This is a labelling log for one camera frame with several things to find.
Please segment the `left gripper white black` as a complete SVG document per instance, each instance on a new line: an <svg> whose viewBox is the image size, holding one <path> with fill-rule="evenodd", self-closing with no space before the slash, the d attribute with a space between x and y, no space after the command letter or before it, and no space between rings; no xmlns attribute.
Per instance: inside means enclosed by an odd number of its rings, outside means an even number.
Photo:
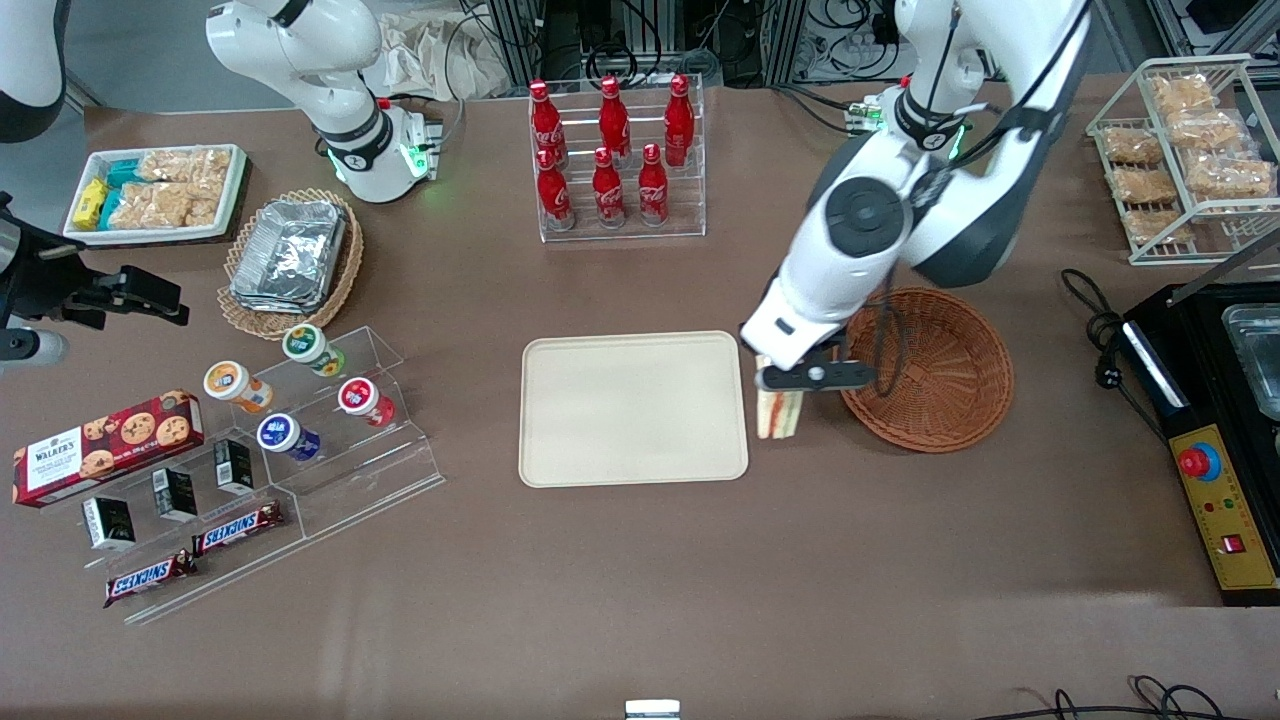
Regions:
<svg viewBox="0 0 1280 720"><path fill-rule="evenodd" d="M828 392L870 386L878 372L849 356L844 325L814 322L794 310L772 283L749 319L740 325L740 342L763 361L754 383L760 391Z"/></svg>

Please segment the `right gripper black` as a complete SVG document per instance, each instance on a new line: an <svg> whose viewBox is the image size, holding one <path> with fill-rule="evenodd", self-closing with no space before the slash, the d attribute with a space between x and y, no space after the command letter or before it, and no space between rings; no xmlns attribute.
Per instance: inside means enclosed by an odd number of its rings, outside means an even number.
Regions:
<svg viewBox="0 0 1280 720"><path fill-rule="evenodd" d="M102 329L109 313L143 315L173 325L189 324L182 288L142 268L122 265L118 293L100 281L108 275L84 265L79 241L42 231L12 215L3 229L3 327L52 319Z"/></svg>

